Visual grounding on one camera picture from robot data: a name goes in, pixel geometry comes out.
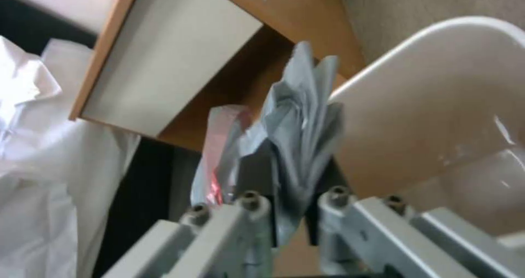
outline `screw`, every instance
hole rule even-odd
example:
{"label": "screw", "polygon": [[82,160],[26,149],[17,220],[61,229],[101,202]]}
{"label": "screw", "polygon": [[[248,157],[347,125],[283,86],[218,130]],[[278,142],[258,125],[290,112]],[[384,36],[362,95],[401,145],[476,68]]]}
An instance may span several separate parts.
{"label": "screw", "polygon": [[393,211],[395,211],[400,216],[405,215],[406,210],[406,203],[403,201],[403,199],[396,195],[388,196],[385,199],[386,205],[390,207]]}
{"label": "screw", "polygon": [[210,218],[210,209],[205,203],[197,203],[188,209],[187,214],[192,224],[202,226]]}
{"label": "screw", "polygon": [[249,211],[254,211],[259,208],[259,193],[256,191],[246,191],[240,198],[242,207]]}
{"label": "screw", "polygon": [[349,192],[345,186],[334,186],[328,191],[328,201],[335,207],[345,207],[348,204]]}

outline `floor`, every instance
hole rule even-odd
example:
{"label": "floor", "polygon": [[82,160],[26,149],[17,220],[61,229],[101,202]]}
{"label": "floor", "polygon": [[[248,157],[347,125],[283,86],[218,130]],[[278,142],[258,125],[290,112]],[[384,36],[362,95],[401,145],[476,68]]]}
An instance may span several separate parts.
{"label": "floor", "polygon": [[466,15],[525,29],[524,0],[342,0],[368,63],[432,23]]}

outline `white sheet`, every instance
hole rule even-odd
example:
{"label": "white sheet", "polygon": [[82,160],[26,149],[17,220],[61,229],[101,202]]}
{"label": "white sheet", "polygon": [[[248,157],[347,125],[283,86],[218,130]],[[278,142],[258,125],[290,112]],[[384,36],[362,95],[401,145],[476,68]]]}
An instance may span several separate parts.
{"label": "white sheet", "polygon": [[[30,186],[34,186],[35,190],[50,189],[49,187],[58,189],[57,185],[66,185],[74,205],[71,205],[70,212],[75,207],[77,210],[77,272],[80,277],[91,275],[107,211],[139,142],[139,136],[134,134],[118,132],[82,120],[67,120],[91,54],[92,50],[82,45],[69,41],[50,41],[42,56],[45,69],[26,76],[39,80],[34,83],[39,93],[34,101],[17,104],[15,114],[5,119],[9,121],[5,123],[3,131],[0,129],[4,134],[0,139],[0,171],[14,170],[31,174],[30,178],[21,178],[26,185],[30,183]],[[34,59],[34,56],[27,54],[25,57]],[[21,63],[23,62],[18,61],[18,68],[21,68]],[[2,69],[5,68],[0,63],[0,70]],[[51,77],[42,74],[47,71]],[[0,179],[0,196],[2,190],[4,193],[8,191],[11,195],[17,195],[19,189],[17,184],[8,181],[2,183]],[[54,225],[52,219],[47,222],[50,226]],[[9,232],[9,235],[2,235],[0,231],[0,260],[2,240],[16,238],[17,233],[30,233],[33,239],[41,239],[36,232],[25,231],[23,228],[18,232]],[[72,248],[72,244],[62,245],[61,250],[64,251]],[[38,277],[58,276],[58,272],[47,273],[47,276],[43,273],[46,269],[58,268],[53,265],[64,261],[52,259],[48,252],[41,254],[48,258],[45,260],[47,264],[41,265],[41,275]]]}

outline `white fabric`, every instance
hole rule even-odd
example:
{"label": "white fabric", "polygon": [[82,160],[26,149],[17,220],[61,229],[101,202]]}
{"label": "white fabric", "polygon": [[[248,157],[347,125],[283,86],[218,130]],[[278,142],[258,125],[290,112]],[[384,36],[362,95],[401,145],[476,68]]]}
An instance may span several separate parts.
{"label": "white fabric", "polygon": [[[23,186],[32,188],[29,192],[27,190],[24,192],[34,193],[34,196],[27,196],[28,198],[37,198],[37,192],[46,193],[46,191],[49,195],[52,193],[58,195],[55,191],[63,185],[67,186],[67,192],[73,200],[71,205],[67,205],[67,194],[54,198],[48,196],[47,204],[51,208],[48,214],[64,213],[64,215],[73,216],[76,207],[78,248],[71,240],[62,242],[60,238],[55,238],[45,239],[45,241],[49,243],[49,248],[59,248],[62,252],[78,250],[77,272],[79,276],[91,275],[96,260],[93,255],[98,254],[101,241],[99,235],[103,234],[107,211],[139,142],[139,137],[134,134],[125,134],[82,120],[75,122],[67,120],[91,54],[92,50],[79,44],[69,41],[50,41],[42,56],[41,69],[34,70],[33,72],[36,72],[34,74],[25,75],[26,78],[32,78],[33,84],[38,88],[38,94],[31,102],[17,103],[13,115],[2,116],[7,123],[4,124],[6,126],[3,130],[0,128],[0,133],[3,132],[0,138],[0,209],[7,207],[11,211],[0,213],[0,223],[20,221],[21,226],[18,231],[2,232],[0,230],[0,264],[4,256],[13,253],[13,249],[2,246],[2,240],[15,240],[22,237],[33,240],[42,239],[39,232],[26,230],[23,226],[31,220],[2,219],[2,216],[17,215],[17,210],[22,209],[22,207],[10,204],[13,201],[20,201],[21,187],[20,183],[16,182],[18,179],[24,179]],[[24,58],[39,62],[38,57],[25,53],[22,58],[19,57],[19,59]],[[15,71],[26,70],[26,67],[20,65],[25,62],[15,63],[18,64]],[[25,89],[30,89],[27,84],[28,82],[25,82]],[[7,176],[2,177],[2,172],[11,174],[11,180],[6,180]],[[14,172],[22,176],[15,177],[13,180]],[[11,199],[7,200],[8,203],[2,203],[2,199],[7,199],[5,195],[11,195]],[[34,207],[33,214],[29,214],[28,218],[42,217],[42,214],[38,213],[39,208],[41,207]],[[64,226],[63,223],[55,222],[54,218],[43,220],[50,228]],[[28,255],[39,255],[40,262],[32,263],[26,259]],[[25,273],[26,276],[22,277],[71,277],[69,276],[71,273],[66,274],[60,269],[60,265],[64,263],[66,260],[58,257],[55,259],[49,251],[27,251],[24,256],[20,256],[15,269],[11,270],[14,277],[16,277],[16,271]],[[35,271],[24,272],[29,268]]]}

